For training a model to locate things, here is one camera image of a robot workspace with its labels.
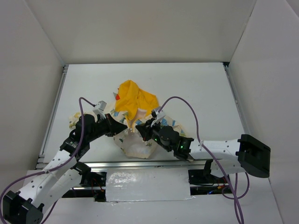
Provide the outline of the cream dinosaur print hooded jacket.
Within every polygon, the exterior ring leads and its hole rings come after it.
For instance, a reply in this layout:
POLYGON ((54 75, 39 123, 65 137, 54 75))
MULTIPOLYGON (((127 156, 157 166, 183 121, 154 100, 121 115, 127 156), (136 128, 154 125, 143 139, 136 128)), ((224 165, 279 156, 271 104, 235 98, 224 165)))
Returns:
POLYGON ((143 141, 136 129, 137 125, 152 118, 151 111, 157 107, 157 97, 140 89, 132 80, 122 83, 115 102, 106 105, 104 113, 109 113, 113 119, 128 127, 113 137, 115 144, 126 156, 147 159, 158 147, 154 140, 143 141))

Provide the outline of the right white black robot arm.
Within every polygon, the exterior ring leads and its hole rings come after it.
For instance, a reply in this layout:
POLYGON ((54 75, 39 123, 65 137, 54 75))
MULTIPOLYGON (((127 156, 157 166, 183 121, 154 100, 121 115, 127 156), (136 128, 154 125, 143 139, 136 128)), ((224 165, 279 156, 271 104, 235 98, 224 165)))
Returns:
POLYGON ((198 141, 180 136, 171 126, 145 124, 136 126, 144 141, 153 140, 181 161, 205 160, 203 177, 215 182, 219 177, 234 173, 248 173, 269 178, 271 149, 249 134, 226 141, 198 141))

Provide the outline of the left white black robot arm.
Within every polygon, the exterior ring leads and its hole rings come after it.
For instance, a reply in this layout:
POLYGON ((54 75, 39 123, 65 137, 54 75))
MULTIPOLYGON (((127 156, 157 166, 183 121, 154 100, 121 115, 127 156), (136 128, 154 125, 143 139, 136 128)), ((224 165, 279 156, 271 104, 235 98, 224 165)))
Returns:
POLYGON ((90 149, 90 143, 99 137, 113 137, 127 128, 114 120, 110 114, 99 117, 85 114, 76 123, 68 138, 45 168, 27 175, 31 181, 13 192, 9 189, 1 194, 1 220, 11 224, 41 224, 45 212, 71 188, 90 186, 100 175, 80 162, 90 149))

